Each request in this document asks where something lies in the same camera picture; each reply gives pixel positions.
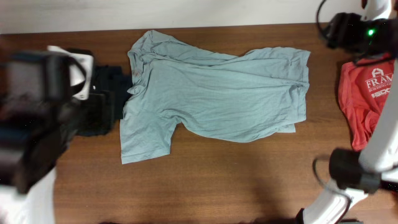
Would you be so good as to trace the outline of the light blue t-shirt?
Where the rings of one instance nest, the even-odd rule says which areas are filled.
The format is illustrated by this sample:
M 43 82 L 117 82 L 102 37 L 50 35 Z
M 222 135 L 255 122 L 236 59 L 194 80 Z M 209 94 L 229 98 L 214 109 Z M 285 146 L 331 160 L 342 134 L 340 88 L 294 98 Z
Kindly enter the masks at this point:
M 294 133 L 306 120 L 310 52 L 266 47 L 221 54 L 150 30 L 133 44 L 121 162 L 166 156 L 178 124 L 206 138 L 247 143 Z

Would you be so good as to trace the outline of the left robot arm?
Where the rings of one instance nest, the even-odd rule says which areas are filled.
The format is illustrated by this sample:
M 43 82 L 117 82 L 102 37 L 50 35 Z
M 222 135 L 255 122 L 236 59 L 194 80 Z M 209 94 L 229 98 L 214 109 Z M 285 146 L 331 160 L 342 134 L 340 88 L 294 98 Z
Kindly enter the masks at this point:
M 56 163 L 76 133 L 85 69 L 60 52 L 18 52 L 1 101 L 1 223 L 55 223 Z

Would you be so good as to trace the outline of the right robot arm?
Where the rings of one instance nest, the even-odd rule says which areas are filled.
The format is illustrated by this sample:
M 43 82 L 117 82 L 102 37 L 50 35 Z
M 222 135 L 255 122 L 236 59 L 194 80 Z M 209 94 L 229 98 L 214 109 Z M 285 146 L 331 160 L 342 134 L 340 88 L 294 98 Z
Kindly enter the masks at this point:
M 329 156 L 329 182 L 298 224 L 343 223 L 358 202 L 397 190 L 397 2 L 366 0 L 363 14 L 336 14 L 319 33 L 331 49 L 353 56 L 343 64 L 338 102 L 352 133 L 351 149 Z

